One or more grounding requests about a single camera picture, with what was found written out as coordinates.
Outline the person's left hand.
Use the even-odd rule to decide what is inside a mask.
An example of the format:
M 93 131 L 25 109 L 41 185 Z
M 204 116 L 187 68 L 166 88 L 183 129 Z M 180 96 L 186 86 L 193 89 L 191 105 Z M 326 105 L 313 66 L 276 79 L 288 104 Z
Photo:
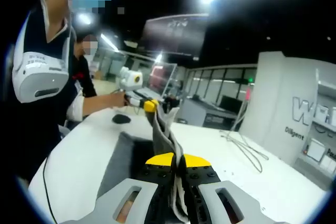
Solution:
M 108 107 L 110 108 L 122 108 L 129 105 L 129 101 L 126 98 L 126 95 L 124 92 L 116 92 L 111 93 L 108 95 L 109 101 L 108 101 Z

